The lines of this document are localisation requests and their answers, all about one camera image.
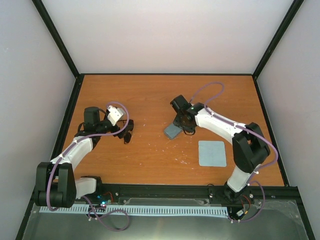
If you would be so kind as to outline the black sunglasses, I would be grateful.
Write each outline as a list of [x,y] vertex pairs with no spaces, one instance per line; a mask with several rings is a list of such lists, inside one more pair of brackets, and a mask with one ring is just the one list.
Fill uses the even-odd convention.
[[128,131],[127,134],[125,135],[123,139],[124,144],[129,144],[132,138],[132,132],[133,131]]

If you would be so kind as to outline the light blue cleaning cloth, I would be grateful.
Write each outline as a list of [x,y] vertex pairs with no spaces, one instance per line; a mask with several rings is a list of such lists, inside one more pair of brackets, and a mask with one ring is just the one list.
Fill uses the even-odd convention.
[[201,167],[226,167],[225,143],[200,140],[198,142],[198,163]]

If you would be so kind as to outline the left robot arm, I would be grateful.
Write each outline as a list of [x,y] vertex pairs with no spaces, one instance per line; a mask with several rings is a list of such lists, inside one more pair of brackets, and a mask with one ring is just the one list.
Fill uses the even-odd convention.
[[104,188],[99,176],[75,179],[74,171],[84,157],[98,144],[101,137],[114,136],[130,142],[134,121],[127,108],[111,102],[106,110],[87,107],[71,144],[49,162],[41,162],[36,169],[34,203],[50,211],[70,208],[76,199],[88,196],[92,201],[103,198]]

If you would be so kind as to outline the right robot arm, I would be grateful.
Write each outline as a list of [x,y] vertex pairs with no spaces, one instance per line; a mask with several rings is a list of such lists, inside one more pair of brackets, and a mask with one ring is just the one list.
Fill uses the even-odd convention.
[[191,104],[183,95],[175,97],[170,105],[176,112],[174,126],[190,134],[194,134],[196,127],[200,127],[232,145],[235,167],[223,186],[221,197],[229,203],[236,202],[271,153],[269,142],[264,138],[260,126],[254,122],[244,124],[233,121],[203,103]]

